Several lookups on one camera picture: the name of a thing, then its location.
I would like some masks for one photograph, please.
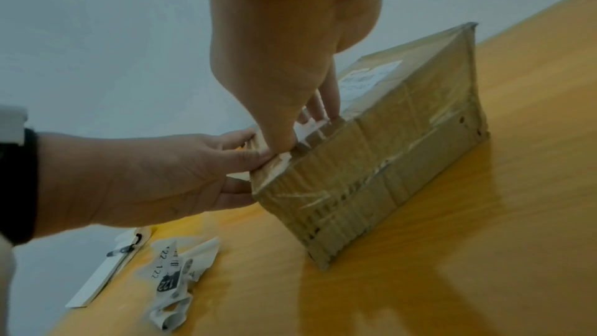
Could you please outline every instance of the cardboard box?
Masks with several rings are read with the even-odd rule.
[[[293,151],[251,174],[259,203],[320,269],[488,137],[475,26],[359,59],[338,75],[341,117],[299,128]],[[249,148],[263,144],[258,133]]]

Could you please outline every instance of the torn cardboard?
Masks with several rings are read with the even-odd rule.
[[[320,269],[488,137],[475,26],[359,59],[338,75],[340,118],[303,129],[293,151],[252,172],[254,196]],[[249,148],[264,144],[258,133]]]

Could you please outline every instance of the wall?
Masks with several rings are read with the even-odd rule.
[[[384,0],[358,57],[466,21],[479,40],[559,0]],[[212,77],[208,0],[0,0],[0,101],[38,130],[106,138],[222,133],[252,124]],[[94,226],[16,249],[9,326],[43,335],[113,246]]]

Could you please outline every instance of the wrist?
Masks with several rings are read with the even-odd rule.
[[[109,143],[104,139],[38,134],[36,237],[93,223],[118,170]]]

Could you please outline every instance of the wooden surface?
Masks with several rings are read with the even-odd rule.
[[[226,250],[175,335],[597,335],[597,0],[551,7],[477,62],[490,142],[324,273],[259,207],[215,214]],[[133,272],[148,259],[53,334],[160,334]]]

